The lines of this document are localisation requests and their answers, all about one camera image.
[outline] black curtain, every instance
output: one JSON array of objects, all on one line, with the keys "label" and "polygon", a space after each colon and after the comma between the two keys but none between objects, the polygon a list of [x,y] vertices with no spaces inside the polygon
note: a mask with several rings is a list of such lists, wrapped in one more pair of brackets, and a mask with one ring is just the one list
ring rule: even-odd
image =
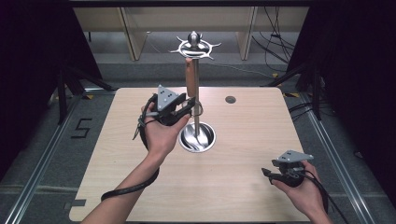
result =
[{"label": "black curtain", "polygon": [[322,75],[335,112],[396,207],[396,6],[349,1]]},{"label": "black curtain", "polygon": [[26,148],[65,66],[101,78],[73,8],[34,0],[0,6],[0,178]]}]

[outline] metal stand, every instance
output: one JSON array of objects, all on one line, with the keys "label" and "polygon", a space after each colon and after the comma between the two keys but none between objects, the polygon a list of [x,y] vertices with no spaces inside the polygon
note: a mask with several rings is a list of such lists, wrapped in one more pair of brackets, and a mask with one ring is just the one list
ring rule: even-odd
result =
[{"label": "metal stand", "polygon": [[182,40],[179,37],[180,45],[177,50],[173,50],[171,52],[177,52],[181,54],[185,58],[192,59],[192,65],[194,67],[193,74],[193,87],[194,87],[194,95],[196,100],[196,104],[193,109],[194,115],[194,123],[193,128],[192,124],[188,124],[185,129],[181,132],[179,136],[181,145],[191,152],[203,152],[210,149],[214,141],[216,139],[215,132],[210,125],[204,124],[200,122],[199,115],[201,114],[202,105],[199,101],[199,59],[202,58],[210,58],[210,53],[212,52],[212,48],[219,46],[211,45],[202,39],[202,35],[198,35],[193,31],[188,36],[188,40]]}]

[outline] forearm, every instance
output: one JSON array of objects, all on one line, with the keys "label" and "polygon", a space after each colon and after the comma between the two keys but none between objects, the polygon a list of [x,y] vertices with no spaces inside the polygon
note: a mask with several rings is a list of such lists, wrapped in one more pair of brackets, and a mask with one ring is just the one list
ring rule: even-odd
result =
[{"label": "forearm", "polygon": [[[129,188],[141,184],[153,176],[163,163],[164,156],[148,154],[143,161],[116,187]],[[82,221],[82,223],[124,223],[143,190],[108,198]]]}]

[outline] wooden table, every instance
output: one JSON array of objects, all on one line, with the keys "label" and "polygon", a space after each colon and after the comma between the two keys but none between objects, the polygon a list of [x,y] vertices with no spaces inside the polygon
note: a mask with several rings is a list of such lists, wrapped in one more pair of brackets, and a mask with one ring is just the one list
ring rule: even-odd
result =
[{"label": "wooden table", "polygon": [[[185,88],[169,88],[182,93]],[[144,105],[157,89],[118,90],[76,197],[73,221],[81,221],[147,154],[132,140]],[[234,104],[225,101],[236,98]],[[215,145],[191,153],[177,143],[157,180],[145,189],[130,221],[307,221],[289,198],[270,185],[262,167],[288,149],[303,151],[278,88],[200,88],[201,122],[215,129]]]}]

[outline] vertical rod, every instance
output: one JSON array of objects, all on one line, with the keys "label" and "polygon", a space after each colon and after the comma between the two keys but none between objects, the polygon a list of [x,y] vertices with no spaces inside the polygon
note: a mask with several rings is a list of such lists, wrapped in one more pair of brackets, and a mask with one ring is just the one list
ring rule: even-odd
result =
[{"label": "vertical rod", "polygon": [[[192,64],[194,67],[194,84],[195,84],[195,101],[199,102],[199,59],[192,59]],[[194,106],[194,115],[198,115],[199,111],[199,104],[195,104]],[[194,116],[194,128],[195,128],[195,137],[198,137],[200,128],[199,128],[199,116]]]}]

